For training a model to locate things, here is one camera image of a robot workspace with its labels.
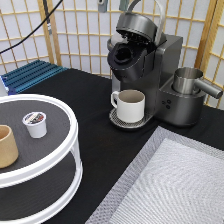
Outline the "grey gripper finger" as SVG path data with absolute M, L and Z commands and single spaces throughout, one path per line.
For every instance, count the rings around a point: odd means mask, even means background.
M 106 4 L 106 0 L 98 0 L 98 5 L 103 6 Z
M 120 0 L 119 9 L 126 10 L 128 8 L 129 0 Z

